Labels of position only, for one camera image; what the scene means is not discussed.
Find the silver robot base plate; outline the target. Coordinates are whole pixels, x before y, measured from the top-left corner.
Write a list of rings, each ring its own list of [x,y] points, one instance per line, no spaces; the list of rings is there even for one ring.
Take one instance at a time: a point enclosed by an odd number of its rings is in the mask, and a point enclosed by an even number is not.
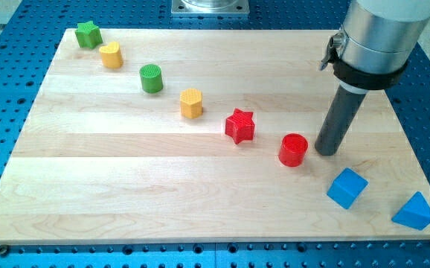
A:
[[[189,15],[247,15],[250,12],[248,0],[172,0],[171,13]]]

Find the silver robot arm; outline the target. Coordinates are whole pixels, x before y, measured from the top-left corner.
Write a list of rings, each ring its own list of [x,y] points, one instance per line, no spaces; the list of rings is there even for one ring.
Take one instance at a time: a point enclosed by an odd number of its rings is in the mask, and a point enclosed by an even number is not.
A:
[[[430,0],[353,0],[338,50],[349,66],[371,74],[400,69],[430,20]]]

